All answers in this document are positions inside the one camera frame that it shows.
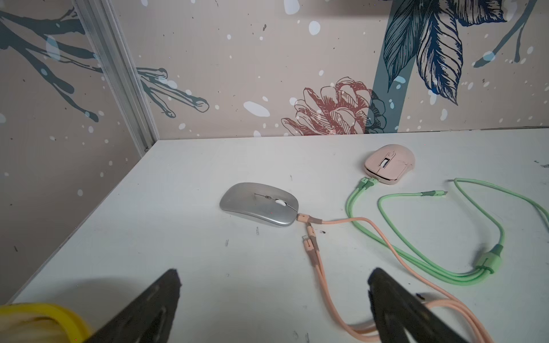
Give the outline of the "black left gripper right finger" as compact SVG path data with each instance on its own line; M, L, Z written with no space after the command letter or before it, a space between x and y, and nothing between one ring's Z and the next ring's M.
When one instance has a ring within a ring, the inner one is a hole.
M382 342L464 342L424 304L377 268L369 279L371 312Z

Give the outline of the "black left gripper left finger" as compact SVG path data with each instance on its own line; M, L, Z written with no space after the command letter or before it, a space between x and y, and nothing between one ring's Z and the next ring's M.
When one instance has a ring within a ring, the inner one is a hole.
M87 341L167 342L177 311L181 285L177 270L167 270Z

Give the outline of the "yellow bamboo steamer basket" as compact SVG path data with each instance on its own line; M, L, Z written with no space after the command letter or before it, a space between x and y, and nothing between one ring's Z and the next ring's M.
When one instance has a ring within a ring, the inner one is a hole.
M1 306L2 342L85 342L92 336L76 313L55 304Z

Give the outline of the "pink wireless mouse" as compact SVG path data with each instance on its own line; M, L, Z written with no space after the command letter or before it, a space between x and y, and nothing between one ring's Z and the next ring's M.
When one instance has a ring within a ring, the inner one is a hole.
M380 147L364 163L367 176L389 185L397 184L414 166L414 154L399 144Z

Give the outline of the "silver wireless mouse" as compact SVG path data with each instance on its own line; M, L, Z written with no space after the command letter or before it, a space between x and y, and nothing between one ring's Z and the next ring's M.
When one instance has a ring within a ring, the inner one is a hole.
M297 219L299 201L277 187L242 182L226 191L220 200L220 209L274 226L288 227Z

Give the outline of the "aluminium frame corner post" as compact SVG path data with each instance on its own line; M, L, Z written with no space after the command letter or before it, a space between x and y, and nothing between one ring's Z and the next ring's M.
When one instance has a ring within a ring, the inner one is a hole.
M137 67L111 1L73 2L140 157L159 139Z

